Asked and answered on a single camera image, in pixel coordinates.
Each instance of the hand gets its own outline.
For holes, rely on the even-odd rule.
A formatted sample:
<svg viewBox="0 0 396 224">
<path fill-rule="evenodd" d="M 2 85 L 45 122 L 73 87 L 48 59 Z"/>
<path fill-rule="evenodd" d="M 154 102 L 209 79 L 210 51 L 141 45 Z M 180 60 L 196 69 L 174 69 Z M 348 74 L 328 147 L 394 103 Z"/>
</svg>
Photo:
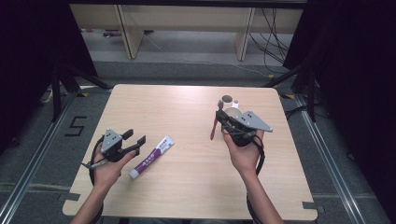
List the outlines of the hand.
<svg viewBox="0 0 396 224">
<path fill-rule="evenodd" d="M 96 156 L 94 158 L 94 162 L 98 162 L 104 156 L 100 152 L 100 148 L 102 147 L 102 143 L 96 148 Z M 126 154 L 121 160 L 117 162 L 108 161 L 104 165 L 98 166 L 93 170 L 95 182 L 94 186 L 96 187 L 104 187 L 110 189 L 113 186 L 117 179 L 120 177 L 120 173 L 122 168 L 128 161 L 130 161 L 136 151 L 131 151 Z"/>
<path fill-rule="evenodd" d="M 260 137 L 260 139 L 264 136 L 263 130 L 258 130 L 256 135 Z M 256 165 L 257 161 L 260 157 L 260 152 L 257 149 L 256 145 L 253 143 L 248 144 L 245 147 L 238 147 L 234 142 L 231 136 L 227 133 L 226 130 L 223 131 L 224 142 L 227 144 L 227 147 L 230 151 L 231 162 L 240 175 L 245 175 L 247 173 L 256 173 Z M 253 141 L 256 141 L 259 145 L 261 144 L 260 140 L 255 137 Z"/>
</svg>

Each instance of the purple and white tube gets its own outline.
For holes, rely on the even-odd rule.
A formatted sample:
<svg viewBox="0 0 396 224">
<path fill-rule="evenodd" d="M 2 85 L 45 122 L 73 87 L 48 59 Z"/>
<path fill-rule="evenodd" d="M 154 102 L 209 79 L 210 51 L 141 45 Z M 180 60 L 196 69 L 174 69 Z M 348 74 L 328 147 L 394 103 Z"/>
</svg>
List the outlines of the purple and white tube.
<svg viewBox="0 0 396 224">
<path fill-rule="evenodd" d="M 165 153 L 172 145 L 174 145 L 174 141 L 171 137 L 166 135 L 163 140 L 151 151 L 151 153 L 140 162 L 130 173 L 131 178 L 136 179 L 149 165 L 157 160 L 163 153 Z"/>
</svg>

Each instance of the background table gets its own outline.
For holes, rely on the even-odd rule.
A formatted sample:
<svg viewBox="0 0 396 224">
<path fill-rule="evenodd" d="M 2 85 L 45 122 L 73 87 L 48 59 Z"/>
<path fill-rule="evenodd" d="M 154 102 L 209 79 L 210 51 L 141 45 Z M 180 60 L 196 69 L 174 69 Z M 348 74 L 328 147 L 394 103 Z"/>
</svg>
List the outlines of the background table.
<svg viewBox="0 0 396 224">
<path fill-rule="evenodd" d="M 105 200 L 104 216 L 250 219 L 246 189 L 233 168 L 218 125 L 209 139 L 217 101 L 225 94 L 239 108 L 252 110 L 273 129 L 265 133 L 265 163 L 260 173 L 269 197 L 283 219 L 314 220 L 317 211 L 303 209 L 313 199 L 277 92 L 273 89 L 118 85 L 107 102 L 83 161 L 88 161 L 97 139 L 111 128 L 117 133 L 134 129 L 123 147 L 147 136 L 140 156 L 122 170 Z M 137 179 L 129 172 L 163 139 L 175 141 L 165 154 Z M 80 167 L 64 213 L 74 215 L 92 189 L 88 170 Z"/>
</svg>

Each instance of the wooden table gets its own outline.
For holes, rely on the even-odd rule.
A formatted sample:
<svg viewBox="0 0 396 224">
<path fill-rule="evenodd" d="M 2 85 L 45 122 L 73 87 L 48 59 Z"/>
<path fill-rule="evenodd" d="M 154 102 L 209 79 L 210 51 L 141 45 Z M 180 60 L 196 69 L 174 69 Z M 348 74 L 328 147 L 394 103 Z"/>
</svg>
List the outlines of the wooden table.
<svg viewBox="0 0 396 224">
<path fill-rule="evenodd" d="M 233 168 L 218 125 L 209 139 L 217 102 L 223 95 L 252 110 L 274 131 L 265 133 L 265 163 L 260 173 L 268 195 L 284 220 L 314 220 L 317 210 L 303 209 L 313 199 L 276 90 L 236 87 L 118 85 L 107 102 L 87 149 L 90 159 L 97 139 L 111 128 L 134 129 L 123 142 L 128 147 L 147 136 L 140 156 L 130 161 L 108 193 L 103 216 L 251 219 L 246 189 Z M 137 179 L 129 172 L 169 135 L 175 141 Z M 64 213 L 73 216 L 92 189 L 88 170 L 80 167 Z"/>
</svg>

